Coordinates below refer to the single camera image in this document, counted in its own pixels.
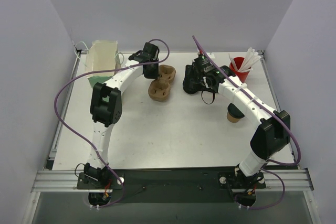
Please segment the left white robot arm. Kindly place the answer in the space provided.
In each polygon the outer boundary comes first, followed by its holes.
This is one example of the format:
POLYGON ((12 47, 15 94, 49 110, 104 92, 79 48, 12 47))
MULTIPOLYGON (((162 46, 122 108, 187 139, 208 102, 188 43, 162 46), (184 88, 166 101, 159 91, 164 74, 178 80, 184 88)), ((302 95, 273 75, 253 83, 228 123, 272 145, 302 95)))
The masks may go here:
POLYGON ((112 129, 122 115, 122 94, 139 76, 157 79, 159 76, 158 46, 146 42, 143 49, 133 53, 125 64, 125 70, 118 71, 104 83, 93 86, 90 113, 93 120, 93 139, 95 148, 84 166, 84 175, 96 188, 107 185, 112 173, 108 164, 108 149, 112 129))

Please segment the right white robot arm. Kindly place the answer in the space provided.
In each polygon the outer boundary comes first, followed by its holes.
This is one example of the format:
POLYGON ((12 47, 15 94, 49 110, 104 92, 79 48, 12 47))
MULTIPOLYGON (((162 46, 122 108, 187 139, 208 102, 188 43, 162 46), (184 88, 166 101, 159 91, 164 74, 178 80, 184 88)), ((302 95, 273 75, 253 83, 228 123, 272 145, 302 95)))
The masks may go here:
POLYGON ((258 99, 228 66, 215 67, 204 55, 199 55, 185 67, 183 90, 188 94, 210 92, 230 101, 233 117, 247 118, 255 128, 250 141, 250 153, 238 164, 237 172, 252 177, 270 158, 289 142, 290 116, 277 112, 258 99))

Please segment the brown cardboard cup carrier stack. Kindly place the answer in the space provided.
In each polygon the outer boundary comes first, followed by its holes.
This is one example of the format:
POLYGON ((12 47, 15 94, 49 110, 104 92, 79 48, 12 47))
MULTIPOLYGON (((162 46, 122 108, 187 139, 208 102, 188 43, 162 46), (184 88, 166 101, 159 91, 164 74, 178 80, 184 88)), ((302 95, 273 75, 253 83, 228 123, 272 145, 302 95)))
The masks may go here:
POLYGON ((174 82, 176 70, 169 65, 159 66, 159 78, 151 82, 148 88, 148 95, 154 101, 165 102, 171 91, 171 85, 174 82))

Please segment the brown paper coffee cup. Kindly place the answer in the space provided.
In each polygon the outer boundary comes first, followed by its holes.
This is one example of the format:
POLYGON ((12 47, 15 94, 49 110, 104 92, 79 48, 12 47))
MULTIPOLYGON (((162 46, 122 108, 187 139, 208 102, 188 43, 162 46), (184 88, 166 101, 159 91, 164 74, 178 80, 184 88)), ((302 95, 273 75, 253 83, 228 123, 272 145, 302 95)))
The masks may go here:
POLYGON ((242 118, 244 118, 245 116, 243 114, 235 114, 235 113, 230 113, 227 112, 227 119, 231 122, 231 123, 237 123, 239 122, 242 118))

